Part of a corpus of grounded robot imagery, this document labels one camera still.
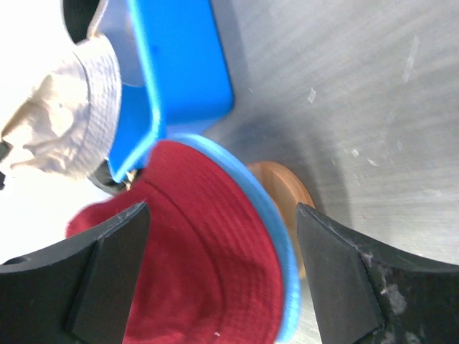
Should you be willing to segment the wooden hat stand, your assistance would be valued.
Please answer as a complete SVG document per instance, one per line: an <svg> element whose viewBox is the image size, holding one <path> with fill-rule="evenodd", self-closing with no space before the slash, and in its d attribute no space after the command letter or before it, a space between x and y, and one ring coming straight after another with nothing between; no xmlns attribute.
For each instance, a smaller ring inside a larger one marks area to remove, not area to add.
<svg viewBox="0 0 459 344"><path fill-rule="evenodd" d="M258 161L251 163L247 167L277 206L292 241L299 277L301 280L304 280L306 278L306 270L298 241L295 209L298 203L315 208L311 195L294 172L280 163L275 161Z"/></svg>

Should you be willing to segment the blue plastic bin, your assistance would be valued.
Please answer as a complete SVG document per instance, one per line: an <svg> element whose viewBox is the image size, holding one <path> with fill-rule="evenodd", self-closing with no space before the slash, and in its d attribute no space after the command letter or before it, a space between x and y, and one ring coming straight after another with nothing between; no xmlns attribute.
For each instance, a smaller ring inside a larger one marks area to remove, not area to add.
<svg viewBox="0 0 459 344"><path fill-rule="evenodd" d="M123 87L108 155L112 179L142 168L155 142L202 133L234 102L210 1L111 1L100 30L118 55Z"/></svg>

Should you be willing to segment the beige bucket hat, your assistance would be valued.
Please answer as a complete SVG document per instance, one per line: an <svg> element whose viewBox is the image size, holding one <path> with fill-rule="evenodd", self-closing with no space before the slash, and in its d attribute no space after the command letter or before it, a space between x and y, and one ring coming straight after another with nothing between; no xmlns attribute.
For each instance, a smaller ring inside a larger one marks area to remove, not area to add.
<svg viewBox="0 0 459 344"><path fill-rule="evenodd" d="M62 0L62 14L65 28L73 43L87 38L93 21L105 11L108 2L105 0Z"/></svg>

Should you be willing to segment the dark red hat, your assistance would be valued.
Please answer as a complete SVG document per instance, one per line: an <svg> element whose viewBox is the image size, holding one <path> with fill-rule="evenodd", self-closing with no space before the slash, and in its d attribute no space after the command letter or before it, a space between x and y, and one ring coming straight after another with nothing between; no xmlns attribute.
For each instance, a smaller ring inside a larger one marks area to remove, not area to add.
<svg viewBox="0 0 459 344"><path fill-rule="evenodd" d="M255 207L199 151L161 141L133 187L93 204L73 236L140 201L148 244L125 343L273 343L283 313L278 255Z"/></svg>

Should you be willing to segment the cream white hat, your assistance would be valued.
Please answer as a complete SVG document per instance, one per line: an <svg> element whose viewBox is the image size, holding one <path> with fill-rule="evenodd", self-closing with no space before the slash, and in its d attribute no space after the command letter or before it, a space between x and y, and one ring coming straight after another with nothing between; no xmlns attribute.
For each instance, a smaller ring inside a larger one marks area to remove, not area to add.
<svg viewBox="0 0 459 344"><path fill-rule="evenodd" d="M8 171L86 178L108 157L118 127L120 67L107 37L63 56L1 131Z"/></svg>

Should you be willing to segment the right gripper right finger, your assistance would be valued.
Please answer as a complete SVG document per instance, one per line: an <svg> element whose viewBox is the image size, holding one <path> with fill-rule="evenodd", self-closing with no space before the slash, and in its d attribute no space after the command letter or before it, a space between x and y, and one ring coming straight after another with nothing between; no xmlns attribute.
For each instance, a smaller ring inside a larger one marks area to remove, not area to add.
<svg viewBox="0 0 459 344"><path fill-rule="evenodd" d="M322 343L457 343L458 266L411 254L306 204L296 226Z"/></svg>

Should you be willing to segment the light blue bucket hat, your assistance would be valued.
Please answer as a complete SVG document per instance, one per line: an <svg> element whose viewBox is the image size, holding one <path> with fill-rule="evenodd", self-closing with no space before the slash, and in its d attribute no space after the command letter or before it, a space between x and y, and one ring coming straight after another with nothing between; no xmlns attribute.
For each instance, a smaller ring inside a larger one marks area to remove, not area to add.
<svg viewBox="0 0 459 344"><path fill-rule="evenodd" d="M248 168L213 140L193 133L177 133L170 139L192 147L213 160L232 177L255 207L273 241L282 274L283 314L276 341L289 341L297 329L301 315L301 282L292 241L280 212Z"/></svg>

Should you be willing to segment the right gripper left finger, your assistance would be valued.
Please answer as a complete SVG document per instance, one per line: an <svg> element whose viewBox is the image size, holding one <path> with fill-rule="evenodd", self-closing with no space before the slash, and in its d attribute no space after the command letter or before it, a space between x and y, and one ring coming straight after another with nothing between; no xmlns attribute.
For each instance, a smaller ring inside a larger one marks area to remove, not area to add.
<svg viewBox="0 0 459 344"><path fill-rule="evenodd" d="M122 343L150 212L114 217L1 265L2 343Z"/></svg>

